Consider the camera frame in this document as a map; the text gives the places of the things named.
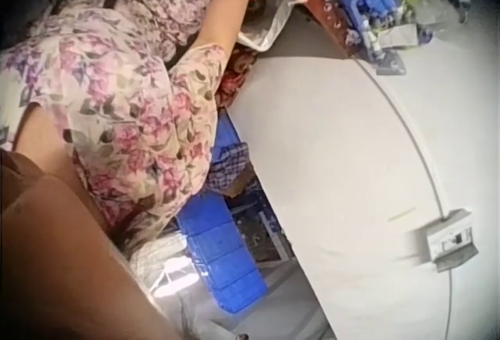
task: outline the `bright light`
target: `bright light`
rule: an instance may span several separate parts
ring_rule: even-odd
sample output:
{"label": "bright light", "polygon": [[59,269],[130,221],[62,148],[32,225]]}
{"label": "bright light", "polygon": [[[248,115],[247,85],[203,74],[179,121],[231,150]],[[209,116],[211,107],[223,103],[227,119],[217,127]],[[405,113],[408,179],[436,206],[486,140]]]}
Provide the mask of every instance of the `bright light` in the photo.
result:
{"label": "bright light", "polygon": [[184,277],[176,279],[175,281],[171,281],[168,284],[160,285],[153,292],[153,295],[157,299],[161,299],[162,297],[167,297],[169,295],[175,295],[177,292],[181,291],[182,289],[193,285],[198,280],[200,280],[200,277],[198,274],[188,274]]}
{"label": "bright light", "polygon": [[187,258],[186,256],[180,256],[178,258],[170,258],[165,262],[165,273],[174,272],[178,270],[182,270],[185,267],[191,265],[191,258]]}

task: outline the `white surface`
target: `white surface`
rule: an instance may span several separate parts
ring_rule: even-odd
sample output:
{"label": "white surface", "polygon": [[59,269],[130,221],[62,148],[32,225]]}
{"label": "white surface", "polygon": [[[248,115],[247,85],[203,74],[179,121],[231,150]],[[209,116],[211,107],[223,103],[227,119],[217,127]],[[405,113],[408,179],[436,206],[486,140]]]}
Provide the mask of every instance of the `white surface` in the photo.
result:
{"label": "white surface", "polygon": [[[475,214],[479,255],[453,272],[449,340],[488,338],[498,319],[498,39],[483,23],[461,48],[433,41],[403,54],[407,76],[377,78],[418,134],[444,210]],[[297,36],[285,29],[277,50]],[[416,265],[407,237],[439,217],[430,178],[368,73],[261,59],[230,115],[338,338],[443,339],[448,274]]]}
{"label": "white surface", "polygon": [[377,78],[416,122],[448,207],[474,215],[479,254],[453,271],[450,340],[487,338],[500,323],[498,10],[475,2],[468,26],[447,42],[404,53],[405,77]]}

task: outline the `electrical cable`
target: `electrical cable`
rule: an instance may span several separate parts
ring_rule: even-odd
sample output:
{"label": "electrical cable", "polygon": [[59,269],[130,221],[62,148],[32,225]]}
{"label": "electrical cable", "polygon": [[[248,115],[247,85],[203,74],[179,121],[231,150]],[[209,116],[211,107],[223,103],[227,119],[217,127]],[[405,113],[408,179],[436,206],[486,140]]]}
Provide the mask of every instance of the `electrical cable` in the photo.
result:
{"label": "electrical cable", "polygon": [[[397,116],[399,121],[401,122],[402,126],[405,128],[405,131],[406,131],[407,135],[409,136],[410,141],[412,142],[413,147],[415,148],[415,150],[420,158],[420,161],[423,164],[423,168],[426,171],[426,175],[429,179],[430,186],[432,187],[432,192],[434,194],[434,199],[436,200],[437,208],[438,208],[439,214],[441,216],[441,219],[445,220],[447,218],[447,214],[445,213],[444,205],[443,205],[443,202],[445,201],[445,195],[444,195],[443,191],[439,188],[439,185],[437,183],[438,179],[437,179],[436,175],[434,175],[432,173],[432,169],[430,168],[430,157],[429,156],[426,157],[426,155],[428,155],[428,154],[426,154],[423,151],[423,148],[422,148],[423,143],[422,142],[418,143],[416,132],[412,131],[412,129],[415,129],[415,127],[410,126],[409,117],[403,115],[403,112],[402,112],[403,107],[397,106],[395,104],[394,97],[392,97],[385,89],[382,88],[382,86],[380,86],[379,82],[373,77],[372,73],[370,73],[368,71],[368,69],[365,68],[365,66],[363,64],[361,64],[359,59],[354,59],[354,61],[361,68],[361,70],[363,72],[365,72],[365,74],[370,78],[372,83],[377,87],[378,91],[385,98],[385,100],[387,101],[387,103],[389,104],[389,106],[391,107],[391,109],[393,110],[393,112],[395,113],[395,115]],[[444,340],[448,340],[450,323],[451,323],[451,319],[452,319],[453,276],[452,276],[451,270],[448,270],[448,280],[449,280],[449,284],[448,284],[448,286],[449,286],[449,289],[448,289],[448,296],[449,296],[449,298],[448,298],[448,316],[446,319],[446,329],[445,329]]]}

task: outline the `white cable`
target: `white cable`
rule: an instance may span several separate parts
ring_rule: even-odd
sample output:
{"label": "white cable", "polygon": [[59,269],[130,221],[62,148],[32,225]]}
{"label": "white cable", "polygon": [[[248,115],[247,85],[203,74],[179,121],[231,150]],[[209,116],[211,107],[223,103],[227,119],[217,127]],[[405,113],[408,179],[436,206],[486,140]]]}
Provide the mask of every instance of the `white cable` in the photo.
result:
{"label": "white cable", "polygon": [[[354,59],[356,64],[361,68],[363,72],[370,78],[373,84],[377,87],[379,92],[384,96],[385,100],[389,104],[389,106],[394,111],[395,115],[401,121],[403,127],[407,135],[409,136],[413,147],[415,148],[419,158],[423,164],[423,167],[426,171],[427,177],[429,178],[430,186],[432,187],[432,191],[434,193],[434,198],[437,203],[437,209],[439,210],[439,214],[442,220],[445,220],[448,217],[448,212],[450,210],[448,199],[445,195],[445,190],[439,180],[439,176],[434,168],[434,164],[432,163],[432,158],[427,148],[427,145],[424,143],[423,137],[418,131],[418,128],[413,125],[411,122],[411,117],[404,107],[404,105],[399,101],[399,98],[395,96],[392,91],[380,86],[380,83],[377,79],[375,79],[370,71],[368,71],[363,64],[358,59]],[[449,299],[448,299],[448,317],[446,320],[446,330],[445,330],[445,338],[444,340],[448,340],[450,322],[452,318],[452,293],[453,293],[453,276],[452,270],[448,271],[448,279],[449,279]]]}

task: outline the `plaid cloth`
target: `plaid cloth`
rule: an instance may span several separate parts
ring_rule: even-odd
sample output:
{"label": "plaid cloth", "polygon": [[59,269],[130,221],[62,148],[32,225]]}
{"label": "plaid cloth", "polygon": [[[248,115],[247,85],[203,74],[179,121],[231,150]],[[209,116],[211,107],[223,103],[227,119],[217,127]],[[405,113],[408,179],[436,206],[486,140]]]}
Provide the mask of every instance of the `plaid cloth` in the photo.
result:
{"label": "plaid cloth", "polygon": [[244,142],[222,148],[220,159],[210,166],[203,188],[223,194],[250,162],[248,145]]}

